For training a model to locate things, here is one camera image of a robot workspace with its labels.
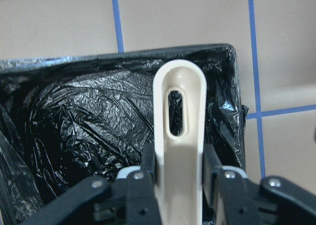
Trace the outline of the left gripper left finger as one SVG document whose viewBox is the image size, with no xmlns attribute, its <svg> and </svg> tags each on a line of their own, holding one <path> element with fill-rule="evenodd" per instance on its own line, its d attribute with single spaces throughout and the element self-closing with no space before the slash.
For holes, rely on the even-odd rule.
<svg viewBox="0 0 316 225">
<path fill-rule="evenodd" d="M 145 144 L 140 169 L 110 182 L 87 177 L 26 219 L 25 225 L 160 225 L 154 193 L 155 150 Z"/>
</svg>

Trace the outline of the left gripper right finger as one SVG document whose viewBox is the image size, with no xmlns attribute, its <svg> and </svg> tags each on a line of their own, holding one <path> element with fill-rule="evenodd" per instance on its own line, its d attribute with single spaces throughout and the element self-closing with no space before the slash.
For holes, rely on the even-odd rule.
<svg viewBox="0 0 316 225">
<path fill-rule="evenodd" d="M 215 225 L 316 223 L 314 194 L 279 176 L 253 183 L 243 169 L 222 165 L 211 144 L 203 148 L 202 188 Z"/>
</svg>

